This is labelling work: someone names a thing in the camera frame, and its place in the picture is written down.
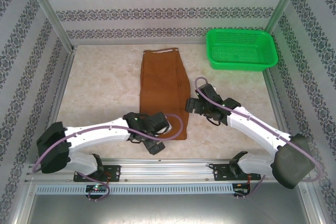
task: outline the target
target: wall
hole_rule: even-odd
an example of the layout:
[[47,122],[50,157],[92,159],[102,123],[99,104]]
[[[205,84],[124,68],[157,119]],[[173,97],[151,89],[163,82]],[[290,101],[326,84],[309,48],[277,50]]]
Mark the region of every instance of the wall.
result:
[[316,184],[328,223],[336,223],[336,0],[291,0],[274,30],[271,69],[292,134],[310,141],[324,174]]
[[0,223],[45,130],[67,52],[37,0],[0,0]]
[[278,1],[50,0],[74,45],[204,42],[214,27],[263,29]]

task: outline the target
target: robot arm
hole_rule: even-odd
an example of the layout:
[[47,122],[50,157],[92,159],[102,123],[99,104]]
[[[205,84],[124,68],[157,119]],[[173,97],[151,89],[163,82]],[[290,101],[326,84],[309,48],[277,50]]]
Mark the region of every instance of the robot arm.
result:
[[43,173],[54,173],[63,168],[89,175],[92,178],[99,178],[104,172],[100,157],[96,154],[84,154],[80,150],[105,142],[131,141],[132,143],[143,143],[151,154],[156,154],[163,150],[165,146],[162,142],[157,142],[130,133],[124,129],[98,129],[89,131],[93,127],[100,126],[121,126],[127,127],[147,135],[157,136],[169,132],[172,127],[163,113],[153,116],[130,112],[122,118],[107,123],[85,126],[85,127],[63,127],[61,122],[52,124],[44,134],[37,140],[38,154],[41,156],[49,147],[63,137],[73,135],[77,132],[88,130],[85,134],[75,134],[66,141],[53,148],[41,161]]
[[[230,171],[234,175],[243,172],[273,176],[283,186],[294,188],[314,168],[314,164],[307,157],[278,138],[281,135],[281,137],[310,154],[308,142],[304,136],[300,134],[291,136],[271,127],[253,116],[232,98],[223,101],[209,83],[199,87],[199,90],[215,103],[231,109],[232,113],[211,104],[197,90],[198,99],[189,98],[186,102],[185,110],[187,112],[203,115],[216,126],[221,123],[231,126],[252,138],[269,153],[269,155],[253,155],[240,152],[230,161]],[[247,115],[247,118],[234,113],[235,111]],[[252,119],[261,123],[263,127],[253,122]],[[265,128],[276,132],[278,136],[274,136]]]

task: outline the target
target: beige floor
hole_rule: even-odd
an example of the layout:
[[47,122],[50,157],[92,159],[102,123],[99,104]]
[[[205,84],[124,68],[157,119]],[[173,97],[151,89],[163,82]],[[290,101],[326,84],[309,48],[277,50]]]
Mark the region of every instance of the beige floor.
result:
[[[253,115],[276,126],[261,72],[224,71],[210,67],[202,44],[79,46],[57,121],[64,126],[86,126],[139,111],[140,66],[145,49],[178,47],[194,93],[194,79],[204,76],[223,100],[231,97]],[[130,142],[101,144],[83,150],[110,158],[231,158],[240,151],[266,153],[243,133],[203,116],[191,114],[185,141],[166,141],[155,156]]]

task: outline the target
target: cable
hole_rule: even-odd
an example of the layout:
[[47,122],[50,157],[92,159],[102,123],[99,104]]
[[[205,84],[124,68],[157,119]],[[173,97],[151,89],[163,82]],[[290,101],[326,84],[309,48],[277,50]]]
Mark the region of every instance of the cable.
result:
[[264,179],[266,178],[266,175],[264,175],[261,180],[259,181],[259,183],[256,185],[256,187],[248,194],[246,195],[246,197],[250,197],[251,194],[255,193],[256,190],[259,188],[259,186],[261,185],[261,183],[264,181]]
[[111,189],[110,189],[110,187],[109,187],[109,185],[108,185],[107,183],[104,183],[104,182],[102,182],[102,181],[99,181],[99,180],[90,178],[89,176],[86,176],[86,175],[84,175],[83,173],[79,173],[79,172],[77,172],[77,173],[78,173],[78,175],[82,176],[83,178],[86,178],[86,179],[88,179],[88,180],[90,180],[90,181],[92,181],[92,182],[96,182],[96,183],[98,183],[98,184],[103,185],[103,186],[106,187],[106,189],[107,189],[107,193],[104,194],[103,196],[101,196],[101,197],[98,198],[98,199],[92,199],[92,198],[90,198],[90,195],[91,195],[92,191],[89,191],[89,194],[88,194],[88,199],[89,199],[89,201],[94,200],[95,202],[97,202],[97,201],[100,201],[100,200],[102,200],[102,199],[105,199],[106,197],[108,197],[108,196],[110,195],[110,191],[111,191]]
[[247,174],[247,183],[246,183],[246,185],[248,185],[248,190],[250,190],[251,189],[251,175],[250,174]]
[[182,122],[182,119],[178,116],[178,115],[175,115],[175,114],[166,114],[165,116],[172,116],[172,117],[175,117],[179,120],[180,122],[180,129],[179,131],[171,136],[171,137],[167,137],[167,138],[158,138],[158,137],[155,137],[155,136],[149,136],[149,135],[146,135],[140,131],[137,131],[137,130],[134,130],[134,129],[131,129],[131,128],[128,128],[128,127],[124,127],[124,126],[117,126],[117,125],[105,125],[105,126],[97,126],[97,127],[92,127],[92,128],[89,128],[89,129],[85,129],[85,130],[82,130],[82,131],[79,131],[77,133],[72,133],[68,136],[65,136],[63,138],[61,138],[60,140],[56,141],[54,144],[52,144],[49,148],[47,148],[43,154],[41,155],[41,157],[36,161],[36,163],[33,165],[33,173],[37,172],[37,166],[41,163],[41,161],[48,155],[48,153],[53,149],[55,148],[57,145],[59,145],[60,143],[64,142],[65,140],[69,139],[69,138],[72,138],[72,137],[75,137],[77,135],[81,135],[83,133],[87,133],[87,132],[90,132],[90,131],[96,131],[96,130],[101,130],[101,129],[121,129],[121,130],[127,130],[127,131],[130,131],[130,132],[133,132],[133,133],[136,133],[140,136],[144,136],[144,137],[147,137],[149,139],[152,139],[152,140],[155,140],[155,141],[167,141],[167,140],[173,140],[174,138],[176,138],[177,136],[180,135],[180,133],[182,132],[183,130],[183,122]]
[[252,122],[258,124],[258,125],[259,125],[260,127],[262,127],[264,130],[268,131],[269,133],[271,133],[272,135],[276,136],[277,138],[283,140],[286,144],[289,144],[291,147],[293,147],[294,149],[296,149],[298,152],[300,152],[301,154],[303,154],[305,157],[307,157],[309,160],[311,160],[311,161],[315,164],[315,166],[316,166],[316,168],[317,168],[317,170],[318,170],[318,175],[317,175],[315,178],[303,179],[303,180],[302,180],[303,182],[315,182],[315,181],[318,181],[318,180],[322,177],[323,171],[322,171],[321,166],[320,166],[320,165],[317,163],[317,161],[316,161],[312,156],[310,156],[307,152],[305,152],[305,151],[302,150],[301,148],[297,147],[297,146],[294,145],[292,142],[290,142],[290,141],[288,141],[287,139],[285,139],[284,137],[282,137],[280,134],[274,132],[274,131],[271,130],[269,127],[263,125],[263,124],[260,123],[258,120],[254,119],[252,116],[243,114],[243,113],[241,113],[241,112],[239,112],[239,111],[232,110],[232,109],[230,109],[230,108],[228,108],[228,107],[225,107],[225,106],[223,106],[223,105],[221,105],[221,104],[219,104],[219,103],[216,103],[216,102],[212,101],[211,99],[209,99],[205,94],[203,94],[203,93],[200,91],[200,89],[199,89],[198,86],[197,86],[197,82],[198,82],[198,80],[201,80],[201,79],[204,80],[206,84],[208,83],[208,80],[207,80],[206,78],[204,78],[204,77],[197,77],[197,78],[195,79],[195,88],[196,88],[197,92],[198,92],[198,93],[199,93],[205,100],[207,100],[209,103],[211,103],[211,104],[213,104],[213,105],[215,105],[215,106],[217,106],[217,107],[219,107],[219,108],[221,108],[221,109],[227,110],[227,111],[229,111],[229,112],[231,112],[231,113],[235,113],[235,114],[240,115],[240,116],[242,116],[242,117],[244,117],[244,118],[247,118],[247,119],[251,120]]

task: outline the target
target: green plastic basket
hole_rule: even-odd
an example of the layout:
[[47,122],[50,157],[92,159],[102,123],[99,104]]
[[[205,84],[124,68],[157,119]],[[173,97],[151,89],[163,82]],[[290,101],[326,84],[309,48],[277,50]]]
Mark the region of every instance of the green plastic basket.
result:
[[260,30],[212,29],[206,50],[214,69],[263,71],[278,62],[273,38]]

